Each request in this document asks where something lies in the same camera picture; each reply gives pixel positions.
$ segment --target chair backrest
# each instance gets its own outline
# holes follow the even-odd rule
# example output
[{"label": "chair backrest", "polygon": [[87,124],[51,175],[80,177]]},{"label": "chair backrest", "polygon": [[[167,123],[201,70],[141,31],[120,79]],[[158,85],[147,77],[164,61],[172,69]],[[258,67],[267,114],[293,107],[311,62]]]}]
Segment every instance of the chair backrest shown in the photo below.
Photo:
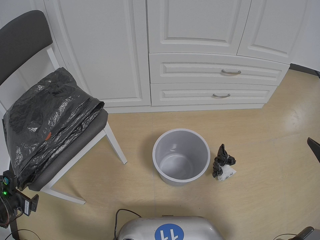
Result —
[{"label": "chair backrest", "polygon": [[28,59],[52,44],[47,19],[32,10],[0,29],[0,85]]}]

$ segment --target beige floor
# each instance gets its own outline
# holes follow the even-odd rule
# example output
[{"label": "beige floor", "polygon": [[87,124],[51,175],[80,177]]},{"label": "beige floor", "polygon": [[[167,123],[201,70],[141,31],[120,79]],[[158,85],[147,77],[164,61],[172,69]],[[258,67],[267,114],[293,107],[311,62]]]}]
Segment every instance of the beige floor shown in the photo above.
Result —
[{"label": "beige floor", "polygon": [[[320,141],[318,77],[289,70],[262,109],[110,114],[108,121],[128,163],[122,165],[103,138],[55,185],[87,203],[40,192],[37,212],[19,218],[18,228],[42,240],[112,239],[115,212],[127,208],[143,217],[203,216],[226,240],[320,229],[320,163],[307,145],[308,137]],[[185,186],[165,184],[153,168],[152,147],[174,128],[202,135],[211,164],[224,143],[237,173],[218,182],[210,165]],[[120,213],[118,228],[132,218]],[[29,232],[20,236],[35,239]]]}]

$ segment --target drawer panel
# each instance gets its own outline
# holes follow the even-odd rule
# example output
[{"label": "drawer panel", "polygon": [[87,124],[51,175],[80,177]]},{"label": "drawer panel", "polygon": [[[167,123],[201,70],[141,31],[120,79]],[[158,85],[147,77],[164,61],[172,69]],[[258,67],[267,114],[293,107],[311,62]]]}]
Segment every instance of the drawer panel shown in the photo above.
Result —
[{"label": "drawer panel", "polygon": [[153,83],[150,86],[152,106],[266,103],[277,88],[238,83]]},{"label": "drawer panel", "polygon": [[207,53],[150,53],[149,63],[152,84],[233,83],[278,86],[289,69],[288,64],[265,59]]}]

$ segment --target black garbage bag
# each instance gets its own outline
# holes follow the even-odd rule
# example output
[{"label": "black garbage bag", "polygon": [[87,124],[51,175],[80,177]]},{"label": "black garbage bag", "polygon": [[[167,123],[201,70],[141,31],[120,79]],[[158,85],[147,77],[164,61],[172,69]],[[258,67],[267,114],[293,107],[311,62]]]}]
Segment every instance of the black garbage bag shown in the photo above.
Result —
[{"label": "black garbage bag", "polygon": [[224,144],[221,144],[218,150],[218,155],[214,158],[213,162],[213,173],[212,176],[215,178],[217,176],[222,175],[222,167],[225,165],[234,165],[236,160],[233,156],[228,155],[226,150],[224,149]]},{"label": "black garbage bag", "polygon": [[104,102],[81,90],[63,67],[27,90],[2,120],[18,188],[33,182],[103,106]]}]

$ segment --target metal handle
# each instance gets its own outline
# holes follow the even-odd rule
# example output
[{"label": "metal handle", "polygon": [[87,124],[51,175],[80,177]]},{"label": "metal handle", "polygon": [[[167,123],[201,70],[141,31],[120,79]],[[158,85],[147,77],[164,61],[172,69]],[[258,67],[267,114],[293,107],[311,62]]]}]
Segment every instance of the metal handle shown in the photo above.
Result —
[{"label": "metal handle", "polygon": [[238,72],[229,72],[229,71],[225,71],[224,69],[221,70],[222,73],[225,73],[225,74],[230,74],[230,75],[238,75],[238,74],[241,74],[241,71],[239,70]]},{"label": "metal handle", "polygon": [[227,98],[227,97],[230,97],[230,94],[228,93],[226,96],[219,96],[219,95],[213,94],[212,97],[215,97],[215,98]]}]

